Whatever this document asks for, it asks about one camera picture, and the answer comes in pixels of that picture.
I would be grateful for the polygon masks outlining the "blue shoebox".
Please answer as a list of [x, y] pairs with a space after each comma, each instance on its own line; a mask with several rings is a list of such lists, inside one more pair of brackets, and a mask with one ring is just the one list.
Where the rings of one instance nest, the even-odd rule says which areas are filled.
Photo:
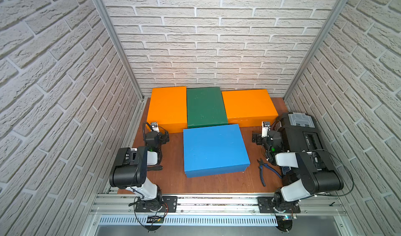
[[183, 151], [188, 178], [243, 172], [250, 166], [238, 124], [185, 129]]

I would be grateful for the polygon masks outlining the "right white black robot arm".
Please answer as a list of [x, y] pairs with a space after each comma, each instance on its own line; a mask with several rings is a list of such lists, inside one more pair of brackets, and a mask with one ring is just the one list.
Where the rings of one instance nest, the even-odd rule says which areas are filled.
[[283, 186], [270, 202], [273, 210], [294, 211], [302, 199], [343, 189], [344, 181], [315, 130], [283, 128], [265, 135], [253, 132], [252, 142], [263, 148], [265, 159], [258, 160], [261, 170], [281, 168], [276, 174]]

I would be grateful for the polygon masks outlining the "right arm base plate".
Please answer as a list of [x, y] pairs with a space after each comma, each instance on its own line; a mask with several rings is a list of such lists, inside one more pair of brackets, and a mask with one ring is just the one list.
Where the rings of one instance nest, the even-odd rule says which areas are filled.
[[261, 214], [301, 213], [300, 206], [297, 202], [286, 202], [273, 196], [259, 196], [257, 197], [257, 201]]

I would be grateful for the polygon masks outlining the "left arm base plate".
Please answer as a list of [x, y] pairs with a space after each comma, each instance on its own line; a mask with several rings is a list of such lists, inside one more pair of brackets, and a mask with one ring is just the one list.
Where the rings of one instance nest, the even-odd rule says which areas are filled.
[[137, 201], [134, 211], [136, 213], [157, 213], [158, 215], [164, 214], [166, 211], [168, 211], [168, 213], [175, 213], [177, 204], [177, 196], [163, 195], [162, 198]]

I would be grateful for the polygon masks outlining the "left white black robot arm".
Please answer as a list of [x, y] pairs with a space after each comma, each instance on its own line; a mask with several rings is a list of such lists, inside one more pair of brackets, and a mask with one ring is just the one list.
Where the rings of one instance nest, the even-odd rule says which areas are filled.
[[161, 146], [169, 142], [169, 133], [152, 131], [145, 134], [145, 146], [119, 148], [109, 183], [112, 187], [128, 190], [138, 197], [138, 203], [152, 211], [168, 208], [158, 185], [152, 183], [148, 171], [162, 170]]

